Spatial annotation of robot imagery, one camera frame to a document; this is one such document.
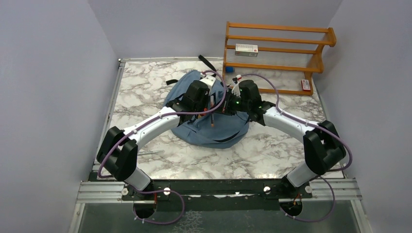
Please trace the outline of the blue student backpack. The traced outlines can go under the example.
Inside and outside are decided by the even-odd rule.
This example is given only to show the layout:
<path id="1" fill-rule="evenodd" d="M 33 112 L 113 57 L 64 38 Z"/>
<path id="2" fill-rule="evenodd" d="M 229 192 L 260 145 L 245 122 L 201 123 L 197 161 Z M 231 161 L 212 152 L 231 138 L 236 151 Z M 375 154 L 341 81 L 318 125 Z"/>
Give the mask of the blue student backpack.
<path id="1" fill-rule="evenodd" d="M 180 97 L 194 80 L 200 80 L 199 71 L 190 71 L 181 79 L 170 79 L 166 85 L 173 88 L 164 100 L 164 104 Z M 232 116 L 210 113 L 199 116 L 171 129 L 171 132 L 183 141 L 212 149 L 227 149 L 238 143 L 249 130 L 250 118 L 247 113 L 236 112 Z"/>

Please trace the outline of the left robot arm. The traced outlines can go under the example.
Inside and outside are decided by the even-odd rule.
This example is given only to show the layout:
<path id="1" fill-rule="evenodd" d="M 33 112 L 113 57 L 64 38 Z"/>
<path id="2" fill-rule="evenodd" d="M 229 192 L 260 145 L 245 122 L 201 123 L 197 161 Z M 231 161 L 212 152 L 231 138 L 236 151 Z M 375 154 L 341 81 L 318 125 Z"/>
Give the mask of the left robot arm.
<path id="1" fill-rule="evenodd" d="M 131 185 L 140 199 L 149 198 L 152 179 L 138 168 L 138 151 L 162 133 L 210 113 L 208 100 L 215 81 L 211 76 L 194 80 L 185 93 L 167 102 L 150 118 L 125 129 L 110 128 L 97 153 L 99 169 L 106 169 L 117 181 Z"/>

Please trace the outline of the orange black highlighter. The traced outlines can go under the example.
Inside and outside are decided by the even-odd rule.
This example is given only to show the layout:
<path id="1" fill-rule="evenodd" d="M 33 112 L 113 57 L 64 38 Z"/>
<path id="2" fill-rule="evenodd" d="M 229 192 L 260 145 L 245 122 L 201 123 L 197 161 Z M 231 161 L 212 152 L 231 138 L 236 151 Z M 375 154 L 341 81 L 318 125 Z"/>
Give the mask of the orange black highlighter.
<path id="1" fill-rule="evenodd" d="M 205 112 L 203 111 L 201 114 L 198 114 L 197 118 L 204 117 L 205 115 L 207 115 L 207 113 L 205 113 Z"/>

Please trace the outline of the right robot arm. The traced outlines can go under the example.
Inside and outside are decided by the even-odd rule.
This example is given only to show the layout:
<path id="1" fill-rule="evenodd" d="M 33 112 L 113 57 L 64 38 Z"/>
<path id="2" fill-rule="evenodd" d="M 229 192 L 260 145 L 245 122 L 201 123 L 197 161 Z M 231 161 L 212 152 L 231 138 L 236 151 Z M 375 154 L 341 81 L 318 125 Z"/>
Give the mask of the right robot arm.
<path id="1" fill-rule="evenodd" d="M 252 80 L 237 82 L 225 92 L 219 113 L 246 113 L 249 120 L 278 129 L 300 141 L 304 146 L 304 161 L 281 179 L 281 193 L 291 198 L 309 180 L 324 175 L 346 156 L 346 150 L 335 126 L 330 121 L 317 123 L 284 110 L 276 103 L 263 101 Z"/>

